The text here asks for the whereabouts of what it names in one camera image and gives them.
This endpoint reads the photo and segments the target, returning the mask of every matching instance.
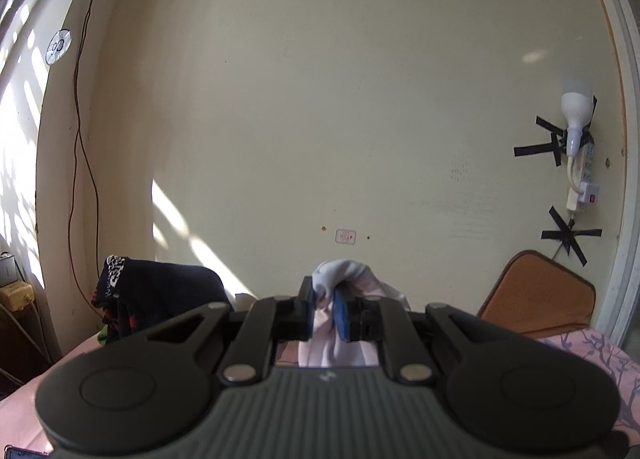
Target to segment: ridged gray surface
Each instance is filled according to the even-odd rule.
[[[56,452],[55,457],[79,456]],[[527,456],[505,453],[477,441],[450,420],[430,389],[398,385],[389,381],[379,368],[331,371],[276,368],[260,385],[223,392],[214,410],[188,435],[157,451],[132,457],[524,459]],[[590,449],[558,457],[604,456]]]

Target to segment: smartphone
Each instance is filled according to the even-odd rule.
[[[7,446],[4,449],[4,459],[46,459],[49,454],[41,452],[32,452],[15,446]]]

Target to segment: gray box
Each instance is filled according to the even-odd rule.
[[[15,258],[10,253],[0,253],[0,287],[18,280]]]

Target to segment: white light bulb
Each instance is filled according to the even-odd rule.
[[[593,115],[593,93],[590,85],[577,79],[564,81],[560,108],[568,124],[566,155],[575,158],[580,149],[582,129]]]

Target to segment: yellow box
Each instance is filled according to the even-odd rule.
[[[0,287],[0,303],[12,312],[22,311],[35,298],[31,284],[21,280]]]

